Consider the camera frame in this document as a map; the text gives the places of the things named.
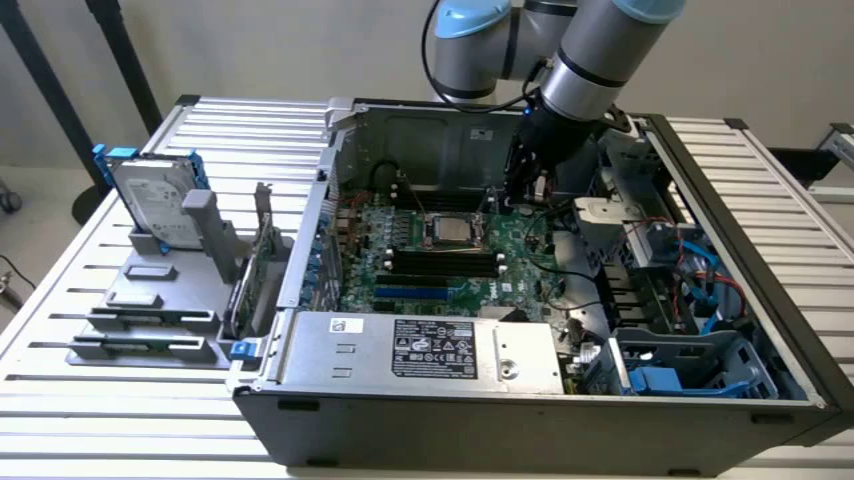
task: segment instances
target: warning label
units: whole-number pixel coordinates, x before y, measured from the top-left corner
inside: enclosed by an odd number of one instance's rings
[[[397,377],[477,378],[472,322],[394,320],[390,372]]]

